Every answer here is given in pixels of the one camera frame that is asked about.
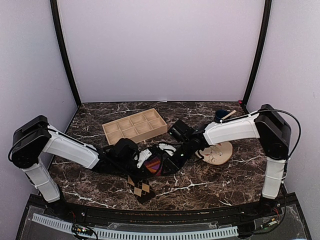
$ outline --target wooden tray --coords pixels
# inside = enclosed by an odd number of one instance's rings
[[[109,145],[127,138],[136,144],[168,131],[168,125],[154,109],[149,109],[102,125]]]

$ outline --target marble table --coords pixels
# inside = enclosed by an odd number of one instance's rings
[[[218,109],[236,110],[237,102],[114,102],[85,103],[72,120],[67,134],[96,147],[108,143],[102,124],[155,108],[171,127],[178,119],[188,125],[212,122]],[[159,141],[174,142],[169,134],[139,143],[140,149]],[[140,204],[127,179],[92,172],[76,163],[55,157],[49,168],[54,181],[70,203],[101,208],[143,211],[198,210],[234,206],[259,200],[264,184],[266,157],[257,139],[232,142],[234,153],[225,164],[214,166],[193,157],[176,174],[153,177],[149,184],[156,197]]]

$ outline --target wooden disc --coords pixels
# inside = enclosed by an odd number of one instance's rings
[[[212,165],[222,165],[226,163],[232,156],[234,148],[229,141],[218,143],[205,148],[203,151],[200,150],[200,154],[204,156],[203,161]]]

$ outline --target checkered cloth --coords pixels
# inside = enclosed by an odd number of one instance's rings
[[[143,204],[156,196],[146,179],[135,180],[128,176],[128,186],[133,191],[139,203]]]

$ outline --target wooden stick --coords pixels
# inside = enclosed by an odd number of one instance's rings
[[[237,112],[236,110],[233,110],[228,115],[225,115],[223,118],[221,118],[221,120],[225,120],[226,118],[230,117],[231,115],[235,114],[236,112]]]

